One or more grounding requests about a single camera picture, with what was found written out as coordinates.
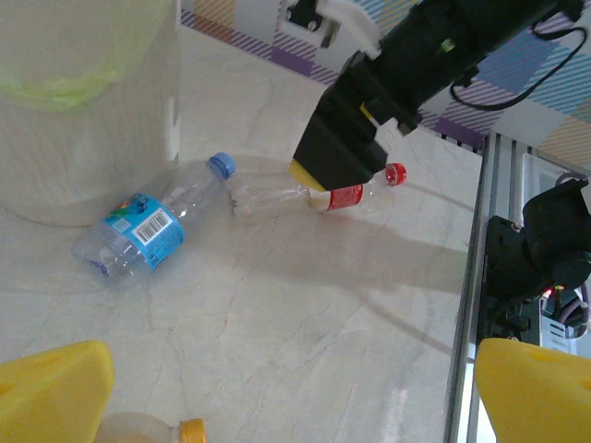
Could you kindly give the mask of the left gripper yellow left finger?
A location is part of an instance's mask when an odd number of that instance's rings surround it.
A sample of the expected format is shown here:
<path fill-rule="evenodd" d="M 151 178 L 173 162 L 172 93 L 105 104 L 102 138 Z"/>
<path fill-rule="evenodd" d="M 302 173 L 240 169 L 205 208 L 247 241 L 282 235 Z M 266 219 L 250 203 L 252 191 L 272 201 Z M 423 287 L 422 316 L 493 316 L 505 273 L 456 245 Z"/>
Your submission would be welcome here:
<path fill-rule="evenodd" d="M 92 442 L 115 381 L 103 341 L 1 364 L 3 442 Z"/>

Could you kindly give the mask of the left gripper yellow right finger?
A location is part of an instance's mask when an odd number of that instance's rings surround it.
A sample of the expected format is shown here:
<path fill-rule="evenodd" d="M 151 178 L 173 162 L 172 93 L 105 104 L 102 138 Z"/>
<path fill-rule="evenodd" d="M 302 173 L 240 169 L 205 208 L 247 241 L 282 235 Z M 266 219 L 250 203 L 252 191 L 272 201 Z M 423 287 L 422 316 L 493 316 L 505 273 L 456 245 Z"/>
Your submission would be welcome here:
<path fill-rule="evenodd" d="M 588 442 L 590 360 L 507 339 L 485 339 L 476 387 L 499 442 Z"/>

